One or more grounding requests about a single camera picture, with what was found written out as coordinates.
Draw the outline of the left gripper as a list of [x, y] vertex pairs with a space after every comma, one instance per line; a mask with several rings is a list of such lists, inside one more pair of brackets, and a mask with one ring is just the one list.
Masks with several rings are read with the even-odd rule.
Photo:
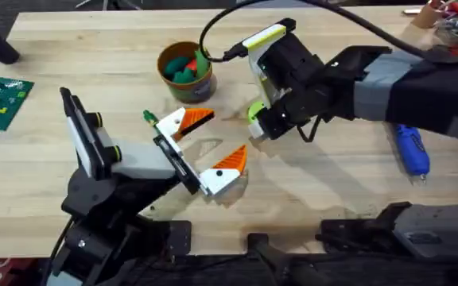
[[[161, 119], [156, 127], [165, 136], [180, 141], [215, 117], [208, 108], [181, 107]], [[109, 141], [95, 146], [74, 139], [78, 168], [72, 173], [62, 211], [73, 218], [96, 223], [118, 223], [166, 195], [178, 184], [192, 194], [205, 195], [227, 190], [243, 173], [247, 147], [241, 145], [218, 163], [199, 174], [200, 183], [186, 165], [172, 162], [171, 152], [161, 145]]]

